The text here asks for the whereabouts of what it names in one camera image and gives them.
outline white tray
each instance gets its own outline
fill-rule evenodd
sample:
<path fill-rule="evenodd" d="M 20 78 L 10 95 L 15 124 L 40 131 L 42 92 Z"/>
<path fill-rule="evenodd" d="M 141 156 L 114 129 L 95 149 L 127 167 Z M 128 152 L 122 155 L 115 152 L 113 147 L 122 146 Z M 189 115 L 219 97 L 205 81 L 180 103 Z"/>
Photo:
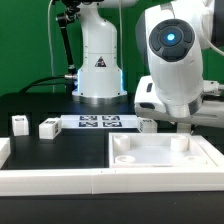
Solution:
<path fill-rule="evenodd" d="M 178 146 L 175 143 L 176 139 L 179 142 L 185 141 L 181 142 L 180 150 L 173 148 L 172 144 Z M 187 145 L 184 149 L 182 146 L 186 141 Z M 143 133 L 110 133 L 109 135 L 109 164 L 111 168 L 215 167 L 224 164 L 223 161 L 223 155 L 201 136 Z"/>

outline white box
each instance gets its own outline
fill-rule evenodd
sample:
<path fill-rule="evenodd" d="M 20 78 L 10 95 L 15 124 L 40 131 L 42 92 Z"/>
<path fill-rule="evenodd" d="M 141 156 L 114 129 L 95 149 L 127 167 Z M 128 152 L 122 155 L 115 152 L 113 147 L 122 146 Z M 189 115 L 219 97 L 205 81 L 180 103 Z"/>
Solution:
<path fill-rule="evenodd" d="M 0 138 L 0 168 L 3 166 L 11 153 L 10 139 Z"/>
<path fill-rule="evenodd" d="M 48 118 L 39 125 L 40 139 L 54 139 L 61 132 L 61 119 Z"/>
<path fill-rule="evenodd" d="M 138 117 L 138 130 L 142 133 L 157 133 L 158 124 L 148 118 Z"/>
<path fill-rule="evenodd" d="M 12 116 L 12 129 L 15 136 L 29 135 L 29 124 L 25 115 Z"/>

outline green wall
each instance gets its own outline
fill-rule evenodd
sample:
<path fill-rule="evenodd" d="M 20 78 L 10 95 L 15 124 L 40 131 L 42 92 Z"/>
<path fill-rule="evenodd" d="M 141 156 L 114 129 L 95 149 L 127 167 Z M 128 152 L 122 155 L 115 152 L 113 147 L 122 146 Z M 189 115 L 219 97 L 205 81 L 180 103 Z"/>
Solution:
<path fill-rule="evenodd" d="M 1 3 L 0 13 L 0 95 L 18 92 L 27 84 L 51 76 L 50 54 L 47 36 L 47 8 L 50 0 L 10 0 Z M 143 65 L 135 42 L 135 24 L 144 9 L 168 2 L 168 0 L 139 0 L 136 6 L 125 8 L 123 13 L 123 61 L 125 89 L 135 92 L 141 76 L 149 73 Z M 52 9 L 52 41 L 56 75 L 67 72 L 61 34 L 55 16 L 62 12 L 60 3 Z M 101 9 L 102 17 L 118 29 L 118 9 Z M 68 27 L 75 65 L 82 65 L 82 34 L 78 22 Z M 203 52 L 204 77 L 224 82 L 224 59 L 208 50 Z M 31 91 L 53 91 L 50 87 L 33 88 Z"/>

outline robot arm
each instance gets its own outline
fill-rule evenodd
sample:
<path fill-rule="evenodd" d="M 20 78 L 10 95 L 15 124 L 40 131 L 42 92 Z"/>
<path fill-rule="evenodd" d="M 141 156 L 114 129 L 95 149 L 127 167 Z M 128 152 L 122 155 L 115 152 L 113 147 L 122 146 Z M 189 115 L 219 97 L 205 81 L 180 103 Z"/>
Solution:
<path fill-rule="evenodd" d="M 201 49 L 208 48 L 214 39 L 213 17 L 218 3 L 224 7 L 220 1 L 178 0 L 143 13 L 136 36 L 151 76 L 140 80 L 136 92 L 138 116 L 224 126 L 220 123 L 223 104 L 219 102 L 214 108 L 214 102 L 204 97 L 217 82 L 202 78 Z"/>
<path fill-rule="evenodd" d="M 98 8 L 128 7 L 137 1 L 62 0 L 66 5 L 66 22 L 78 19 L 83 34 L 83 65 L 77 72 L 78 85 L 72 93 L 75 101 L 104 104 L 125 99 L 127 92 L 123 89 L 122 71 L 117 66 L 117 30 L 100 17 Z M 69 71 L 72 71 L 74 66 L 70 64 Z"/>

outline table surface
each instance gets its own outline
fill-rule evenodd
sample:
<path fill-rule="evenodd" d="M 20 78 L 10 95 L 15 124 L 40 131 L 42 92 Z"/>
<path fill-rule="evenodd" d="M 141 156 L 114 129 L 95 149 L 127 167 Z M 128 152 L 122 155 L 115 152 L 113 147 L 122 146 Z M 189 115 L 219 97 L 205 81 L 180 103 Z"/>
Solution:
<path fill-rule="evenodd" d="M 25 114 L 30 135 L 14 137 L 11 116 Z M 6 94 L 0 97 L 0 136 L 10 136 L 5 170 L 108 167 L 108 134 L 136 129 L 66 129 L 55 140 L 39 140 L 38 125 L 60 115 L 133 115 L 134 95 L 114 105 L 75 103 L 65 94 Z M 159 132 L 175 125 L 159 122 Z M 196 127 L 220 151 L 223 130 Z M 0 197 L 0 223 L 224 223 L 224 192 L 157 192 L 102 195 Z"/>

